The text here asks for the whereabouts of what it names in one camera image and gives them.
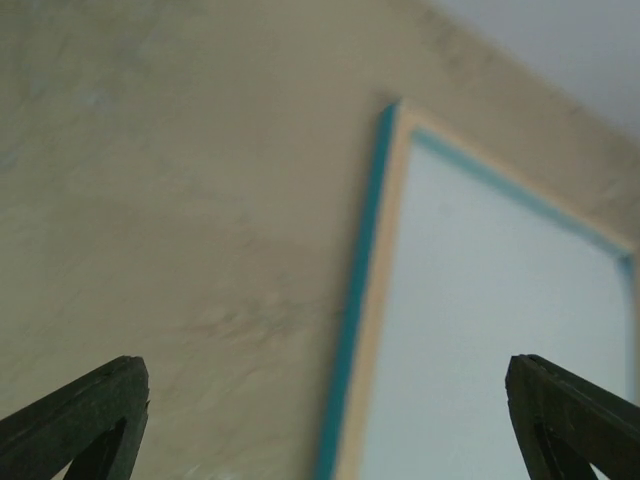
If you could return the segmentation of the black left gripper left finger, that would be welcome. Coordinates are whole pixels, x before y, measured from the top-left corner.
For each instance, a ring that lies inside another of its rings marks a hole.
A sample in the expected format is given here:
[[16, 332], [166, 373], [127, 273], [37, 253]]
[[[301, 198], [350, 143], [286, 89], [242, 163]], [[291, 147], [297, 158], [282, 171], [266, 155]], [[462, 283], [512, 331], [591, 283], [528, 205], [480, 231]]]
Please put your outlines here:
[[148, 371], [120, 356], [1, 420], [1, 477], [129, 479], [148, 419]]

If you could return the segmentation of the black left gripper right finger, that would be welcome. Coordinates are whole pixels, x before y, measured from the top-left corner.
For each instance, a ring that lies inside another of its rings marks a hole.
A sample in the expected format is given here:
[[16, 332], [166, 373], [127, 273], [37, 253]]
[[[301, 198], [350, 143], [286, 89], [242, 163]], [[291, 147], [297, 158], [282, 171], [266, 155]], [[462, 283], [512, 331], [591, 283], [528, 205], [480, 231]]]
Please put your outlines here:
[[505, 378], [513, 430], [532, 479], [639, 477], [639, 407], [538, 355]]

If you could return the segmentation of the sunflower photo print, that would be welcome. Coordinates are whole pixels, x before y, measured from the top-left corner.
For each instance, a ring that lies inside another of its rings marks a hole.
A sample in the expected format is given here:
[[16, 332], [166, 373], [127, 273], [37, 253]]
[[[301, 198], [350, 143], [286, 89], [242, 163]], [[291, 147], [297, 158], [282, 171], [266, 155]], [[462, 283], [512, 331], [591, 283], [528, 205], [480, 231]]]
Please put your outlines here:
[[632, 309], [612, 254], [414, 146], [361, 477], [525, 478], [510, 359], [631, 398]]

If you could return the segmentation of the teal wooden picture frame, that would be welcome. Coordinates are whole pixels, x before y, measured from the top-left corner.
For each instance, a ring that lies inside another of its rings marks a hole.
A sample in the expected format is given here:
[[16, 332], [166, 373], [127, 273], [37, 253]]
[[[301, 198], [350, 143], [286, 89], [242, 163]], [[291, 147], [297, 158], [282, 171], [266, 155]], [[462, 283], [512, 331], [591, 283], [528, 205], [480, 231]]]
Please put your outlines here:
[[466, 140], [438, 118], [404, 102], [381, 114], [336, 366], [314, 475], [318, 479], [364, 479], [360, 475], [377, 362], [394, 267], [409, 156], [421, 145], [494, 186], [618, 259], [632, 302], [632, 397], [639, 407], [639, 244], [619, 229], [593, 219], [539, 182]]

